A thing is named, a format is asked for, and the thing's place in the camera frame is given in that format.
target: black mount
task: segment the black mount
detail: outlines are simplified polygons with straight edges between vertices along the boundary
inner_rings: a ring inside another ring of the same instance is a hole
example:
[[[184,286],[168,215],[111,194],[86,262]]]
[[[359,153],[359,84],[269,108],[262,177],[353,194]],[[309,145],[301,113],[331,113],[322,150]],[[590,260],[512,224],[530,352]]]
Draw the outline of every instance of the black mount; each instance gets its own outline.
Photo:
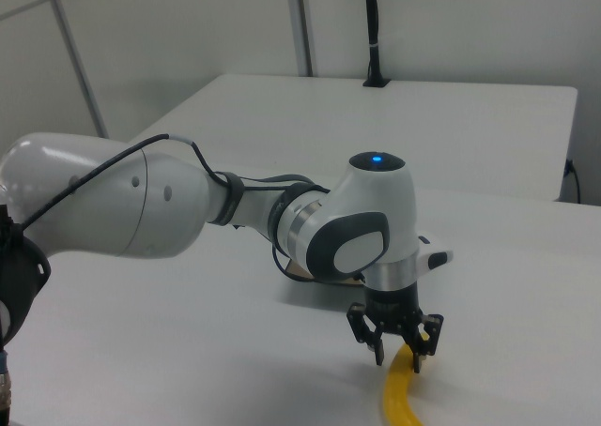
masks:
[[[353,303],[348,309],[347,318],[359,343],[376,354],[376,364],[384,360],[382,333],[400,335],[413,352],[413,371],[420,372],[422,360],[434,356],[439,343],[442,315],[425,315],[417,305],[417,282],[397,292],[378,292],[365,289],[367,306]],[[365,317],[376,325],[371,330]],[[420,331],[424,325],[425,338]]]
[[[390,79],[382,77],[379,68],[379,48],[378,48],[378,0],[365,0],[367,6],[367,33],[369,34],[369,69],[367,71],[367,80],[363,86],[373,86],[383,88]]]

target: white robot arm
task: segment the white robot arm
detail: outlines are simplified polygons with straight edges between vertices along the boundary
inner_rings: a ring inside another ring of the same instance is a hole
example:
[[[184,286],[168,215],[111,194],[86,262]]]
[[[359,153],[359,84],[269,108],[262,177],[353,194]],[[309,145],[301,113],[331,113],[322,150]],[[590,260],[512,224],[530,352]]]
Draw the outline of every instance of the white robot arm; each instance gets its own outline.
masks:
[[[416,281],[452,255],[415,232],[415,195],[402,160],[359,154],[329,191],[300,175],[256,180],[215,174],[189,140],[163,135],[154,141],[160,139],[192,145],[205,171],[143,149],[152,139],[128,148],[100,138],[33,134],[7,152],[0,162],[4,342],[19,330],[48,279],[47,257],[61,251],[169,257],[212,222],[255,228],[317,281],[361,279],[366,306],[351,306],[347,316],[357,341],[376,352],[378,365],[383,332],[403,336],[416,372],[419,357],[434,354],[442,317],[423,315]],[[121,160],[96,170],[119,154]],[[30,277],[15,282],[16,272]],[[420,324],[429,339],[420,334]]]

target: black pole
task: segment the black pole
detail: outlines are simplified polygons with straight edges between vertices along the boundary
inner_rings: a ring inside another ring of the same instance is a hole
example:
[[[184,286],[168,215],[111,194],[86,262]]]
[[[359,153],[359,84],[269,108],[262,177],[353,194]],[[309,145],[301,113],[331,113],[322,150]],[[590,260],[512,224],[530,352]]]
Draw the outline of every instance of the black pole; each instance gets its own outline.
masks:
[[[369,71],[363,86],[382,88],[390,79],[384,79],[379,69],[378,0],[365,0],[367,6],[367,33],[369,35]]]

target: gray band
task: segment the gray band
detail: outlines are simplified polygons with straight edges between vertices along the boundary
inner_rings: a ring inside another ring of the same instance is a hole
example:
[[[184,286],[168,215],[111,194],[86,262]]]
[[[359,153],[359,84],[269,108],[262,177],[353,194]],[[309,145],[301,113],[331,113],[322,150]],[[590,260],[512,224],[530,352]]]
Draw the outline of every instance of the gray band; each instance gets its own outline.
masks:
[[[417,281],[416,257],[417,252],[398,262],[371,265],[362,272],[365,286],[380,292],[394,292],[409,287]]]
[[[299,212],[297,217],[292,221],[290,225],[290,231],[288,232],[288,255],[292,260],[297,261],[297,240],[299,238],[299,232],[303,224],[309,220],[311,215],[317,212],[317,210],[321,207],[319,201],[313,201],[311,204],[306,205],[303,210]]]

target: yellow banana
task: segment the yellow banana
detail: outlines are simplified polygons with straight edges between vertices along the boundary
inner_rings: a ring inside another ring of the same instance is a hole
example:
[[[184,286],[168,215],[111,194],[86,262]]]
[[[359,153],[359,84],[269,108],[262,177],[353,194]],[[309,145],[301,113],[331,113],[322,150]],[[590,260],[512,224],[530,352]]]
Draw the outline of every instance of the yellow banana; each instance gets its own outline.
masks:
[[[384,384],[384,415],[391,426],[422,426],[411,411],[407,391],[413,377],[413,353],[404,344],[394,357]]]

